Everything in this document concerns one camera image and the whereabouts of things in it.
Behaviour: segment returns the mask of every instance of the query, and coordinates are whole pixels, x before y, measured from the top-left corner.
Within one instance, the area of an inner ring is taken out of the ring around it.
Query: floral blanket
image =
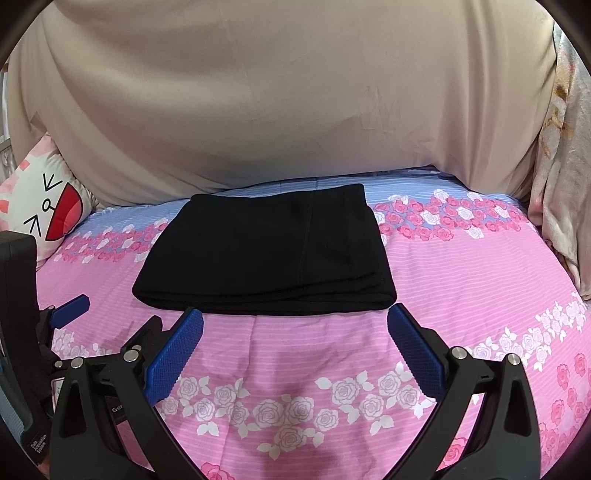
[[[375,212],[399,300],[420,324],[479,358],[514,352],[523,359],[547,471],[591,410],[591,330],[573,283],[514,200],[478,195],[431,170],[227,194],[356,182]],[[91,307],[57,332],[54,351],[63,358],[113,352],[153,314],[165,328],[174,323],[178,312],[141,304],[131,287],[182,205],[105,210],[66,239],[38,272],[40,304],[85,293]],[[158,412],[212,480],[381,480],[434,407],[385,318],[206,315],[204,335]],[[459,458],[480,401],[473,397],[442,466]],[[128,426],[120,431],[145,464]]]

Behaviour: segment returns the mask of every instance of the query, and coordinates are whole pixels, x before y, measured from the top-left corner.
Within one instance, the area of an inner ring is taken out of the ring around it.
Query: white pillow with face print
[[[28,233],[37,241],[37,268],[92,211],[96,200],[61,156],[49,134],[0,185],[0,231]]]

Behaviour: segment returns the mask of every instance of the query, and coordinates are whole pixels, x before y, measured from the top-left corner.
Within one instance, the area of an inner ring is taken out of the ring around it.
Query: bedding
[[[558,25],[554,43],[556,77],[528,214],[591,300],[591,75]]]
[[[566,272],[505,195],[471,192],[435,170],[285,181],[226,192],[265,196],[363,183],[403,302],[422,326],[478,358],[517,353],[531,383],[542,470],[591,410],[591,330]],[[107,208],[38,272],[40,307],[85,293],[88,313],[56,332],[64,358],[116,352],[150,316],[131,287],[151,245],[185,204]],[[231,225],[234,214],[224,212]],[[238,235],[233,236],[240,242]],[[281,318],[206,314],[204,335],[158,412],[210,479],[380,479],[434,401],[418,389],[386,312]],[[442,465],[455,462],[481,398]],[[126,424],[130,455],[145,463]]]
[[[553,25],[534,0],[60,0],[10,58],[14,151],[50,131],[105,205],[430,164],[526,196]]]

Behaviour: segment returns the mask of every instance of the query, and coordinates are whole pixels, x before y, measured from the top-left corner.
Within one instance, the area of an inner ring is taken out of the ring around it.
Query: blue textured finger pad
[[[388,332],[423,393],[440,401],[446,391],[443,365],[398,305],[388,312]]]
[[[170,395],[203,335],[203,315],[192,310],[146,370],[144,394],[154,406]]]
[[[86,295],[79,295],[74,300],[64,303],[61,307],[55,309],[51,314],[49,322],[51,328],[64,328],[72,320],[76,320],[80,315],[88,312],[90,300]]]

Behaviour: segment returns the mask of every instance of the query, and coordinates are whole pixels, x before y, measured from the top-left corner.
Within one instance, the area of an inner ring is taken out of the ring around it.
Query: black fabric
[[[144,303],[203,313],[313,315],[396,301],[363,185],[244,198],[195,195],[133,286]]]

